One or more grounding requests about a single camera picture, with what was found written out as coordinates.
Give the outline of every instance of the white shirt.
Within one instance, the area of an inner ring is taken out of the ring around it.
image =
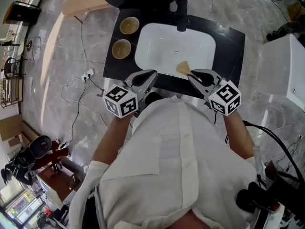
[[[92,161],[69,212],[81,228],[86,198],[99,183],[108,229],[166,228],[190,209],[211,228],[245,229],[250,214],[237,193],[255,181],[253,165],[229,149],[192,105],[163,99],[133,124],[133,135],[110,165]]]

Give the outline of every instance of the electrical outlet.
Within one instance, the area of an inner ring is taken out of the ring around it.
[[[88,70],[86,74],[83,74],[83,75],[81,76],[82,81],[84,82],[85,80],[88,80],[88,79],[89,79],[89,76],[90,76],[90,77],[93,77],[93,76],[94,76],[94,70],[93,70],[93,69]]]

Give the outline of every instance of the white sink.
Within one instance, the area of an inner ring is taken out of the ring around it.
[[[212,69],[215,40],[209,34],[176,26],[151,23],[143,27],[135,52],[135,62],[142,70],[156,70],[183,79],[176,66],[187,61],[191,70]]]

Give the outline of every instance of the person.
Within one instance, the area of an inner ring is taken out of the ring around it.
[[[70,228],[246,228],[235,198],[256,179],[254,143],[237,111],[224,116],[230,148],[177,98],[147,106],[123,147],[132,116],[114,117],[95,150]]]
[[[301,15],[297,21],[288,22],[282,25],[277,31],[267,34],[266,39],[271,42],[293,33],[305,33],[305,14]]]
[[[58,162],[59,157],[69,155],[68,148],[57,150],[58,148],[59,148],[59,144],[56,141],[52,141],[52,146],[51,146],[52,153],[46,154],[42,158],[36,159],[31,170],[40,169],[46,166],[50,162],[52,162],[52,164],[54,165],[55,163]],[[16,180],[21,183],[24,183],[29,186],[33,185],[29,167],[23,167],[19,165],[18,162],[15,160],[15,157],[12,158],[10,162],[7,165],[5,165],[4,169],[1,170],[1,176],[5,185],[9,181],[11,181],[12,176],[14,176]]]

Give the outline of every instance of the beige bowl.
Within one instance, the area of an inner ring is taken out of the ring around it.
[[[112,55],[116,59],[124,59],[130,54],[131,50],[132,46],[130,42],[125,39],[121,39],[115,42],[115,44],[112,46]]]
[[[139,28],[140,22],[136,17],[128,17],[124,19],[120,24],[120,31],[125,34],[133,34]]]

